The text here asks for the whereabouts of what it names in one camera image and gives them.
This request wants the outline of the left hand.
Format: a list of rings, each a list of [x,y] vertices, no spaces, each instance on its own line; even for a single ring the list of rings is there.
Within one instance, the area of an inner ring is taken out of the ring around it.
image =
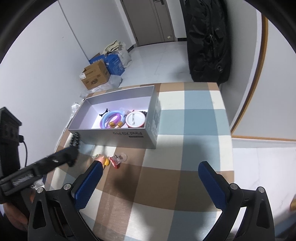
[[[4,213],[7,216],[9,222],[17,229],[22,231],[28,230],[28,218],[19,211],[13,204],[3,204]]]

